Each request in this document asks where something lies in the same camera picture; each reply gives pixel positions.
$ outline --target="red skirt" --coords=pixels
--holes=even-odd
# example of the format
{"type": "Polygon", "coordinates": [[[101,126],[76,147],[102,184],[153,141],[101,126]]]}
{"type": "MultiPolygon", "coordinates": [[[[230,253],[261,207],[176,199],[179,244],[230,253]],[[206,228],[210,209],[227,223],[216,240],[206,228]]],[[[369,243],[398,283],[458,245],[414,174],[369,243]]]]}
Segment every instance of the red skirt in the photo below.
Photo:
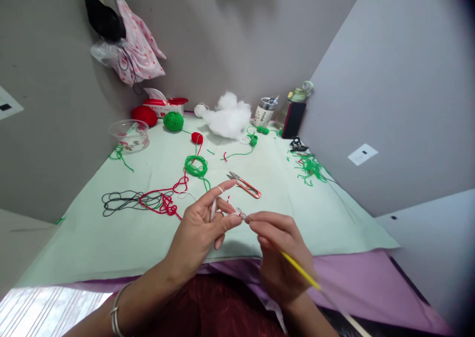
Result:
{"type": "Polygon", "coordinates": [[[241,281],[226,275],[197,275],[144,326],[137,336],[284,337],[267,311],[241,281]]]}

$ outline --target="hand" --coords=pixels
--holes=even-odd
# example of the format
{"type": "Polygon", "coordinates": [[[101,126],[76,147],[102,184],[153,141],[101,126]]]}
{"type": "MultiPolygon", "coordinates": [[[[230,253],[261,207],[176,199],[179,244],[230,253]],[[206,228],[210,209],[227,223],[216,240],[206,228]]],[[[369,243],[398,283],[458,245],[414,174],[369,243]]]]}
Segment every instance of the hand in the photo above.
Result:
{"type": "MultiPolygon", "coordinates": [[[[236,182],[236,180],[224,181],[219,187],[226,191],[236,182]]],[[[166,270],[179,282],[184,283],[191,279],[206,258],[212,243],[215,242],[214,247],[218,250],[224,241],[224,233],[242,222],[239,216],[231,215],[235,212],[233,207],[218,197],[222,193],[219,187],[212,188],[185,210],[167,256],[163,260],[166,270]],[[210,222],[211,206],[215,198],[217,198],[216,211],[221,209],[229,216],[216,212],[214,221],[210,222]]]]}
{"type": "Polygon", "coordinates": [[[282,256],[284,251],[295,259],[313,278],[313,257],[305,245],[292,217],[273,212],[258,212],[249,215],[249,226],[257,233],[261,245],[261,278],[269,296],[282,309],[291,306],[310,284],[282,256]]]}

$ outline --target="yellow crochet hook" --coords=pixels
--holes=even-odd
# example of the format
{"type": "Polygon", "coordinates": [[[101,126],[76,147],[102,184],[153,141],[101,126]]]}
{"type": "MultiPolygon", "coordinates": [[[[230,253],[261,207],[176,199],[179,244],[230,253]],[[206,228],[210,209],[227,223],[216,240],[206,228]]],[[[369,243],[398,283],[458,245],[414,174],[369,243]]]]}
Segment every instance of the yellow crochet hook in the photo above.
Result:
{"type": "Polygon", "coordinates": [[[284,258],[287,259],[287,261],[301,274],[301,276],[303,276],[306,281],[308,281],[315,289],[317,289],[323,295],[323,297],[327,299],[328,302],[332,304],[343,315],[343,317],[355,328],[355,330],[360,333],[361,336],[371,337],[371,335],[366,332],[366,330],[361,327],[361,325],[356,322],[356,320],[351,317],[350,314],[338,308],[338,306],[330,299],[330,297],[322,291],[320,285],[305,270],[303,270],[303,268],[290,255],[283,251],[280,252],[284,256],[284,258]]]}

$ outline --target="red yarn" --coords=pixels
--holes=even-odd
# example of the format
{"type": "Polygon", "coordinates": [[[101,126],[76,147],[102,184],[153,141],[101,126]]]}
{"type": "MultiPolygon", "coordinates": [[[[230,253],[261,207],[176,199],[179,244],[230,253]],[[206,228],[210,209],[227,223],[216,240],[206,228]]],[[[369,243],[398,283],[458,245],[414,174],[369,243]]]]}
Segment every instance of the red yarn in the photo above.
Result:
{"type": "MultiPolygon", "coordinates": [[[[196,156],[199,155],[199,152],[201,151],[201,147],[203,146],[203,139],[201,140],[201,145],[199,146],[199,150],[198,150],[198,153],[196,154],[196,156]]],[[[188,180],[189,180],[189,177],[187,176],[187,172],[185,170],[185,173],[183,174],[182,177],[180,177],[180,179],[178,180],[178,182],[176,184],[173,185],[172,188],[170,189],[160,189],[160,190],[153,190],[153,191],[149,191],[147,193],[144,193],[142,196],[140,196],[139,198],[139,202],[140,202],[140,205],[142,205],[143,207],[145,208],[148,208],[149,210],[152,210],[153,212],[155,213],[159,213],[159,214],[164,214],[166,213],[167,215],[169,216],[173,216],[173,215],[176,215],[180,221],[182,220],[181,216],[177,213],[177,206],[173,204],[173,200],[171,197],[167,196],[167,195],[164,195],[162,193],[162,191],[169,191],[169,190],[173,190],[174,193],[179,193],[180,191],[176,191],[175,189],[180,186],[180,185],[185,185],[185,189],[182,190],[182,191],[188,191],[188,180]],[[158,208],[158,211],[156,209],[153,209],[151,208],[150,206],[147,206],[146,204],[142,203],[142,198],[151,194],[151,193],[155,193],[155,192],[159,192],[161,195],[162,195],[162,205],[158,208]]]]}
{"type": "Polygon", "coordinates": [[[198,132],[194,132],[191,135],[191,141],[195,144],[201,144],[203,142],[203,135],[198,132]]]}
{"type": "Polygon", "coordinates": [[[138,106],[132,111],[132,118],[144,121],[149,127],[153,127],[158,121],[158,117],[153,109],[143,105],[138,106]]]}

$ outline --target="cylindrical container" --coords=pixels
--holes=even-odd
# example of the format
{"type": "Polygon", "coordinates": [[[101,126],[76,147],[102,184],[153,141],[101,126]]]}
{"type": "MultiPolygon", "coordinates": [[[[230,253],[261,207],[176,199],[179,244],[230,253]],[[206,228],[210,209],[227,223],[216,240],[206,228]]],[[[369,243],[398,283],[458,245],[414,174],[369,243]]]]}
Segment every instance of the cylindrical container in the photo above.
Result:
{"type": "Polygon", "coordinates": [[[267,128],[269,121],[271,120],[272,115],[274,114],[274,109],[277,106],[277,101],[270,97],[263,97],[259,102],[256,113],[254,114],[254,120],[252,124],[256,127],[267,128]]]}
{"type": "Polygon", "coordinates": [[[127,152],[145,149],[148,144],[148,125],[141,120],[126,119],[112,124],[109,133],[127,152]]]}
{"type": "Polygon", "coordinates": [[[288,107],[292,102],[304,102],[310,91],[312,91],[313,83],[305,81],[302,85],[303,88],[294,88],[288,93],[287,100],[284,102],[281,110],[277,113],[276,120],[274,121],[274,127],[277,129],[283,129],[285,120],[287,119],[288,107]]]}

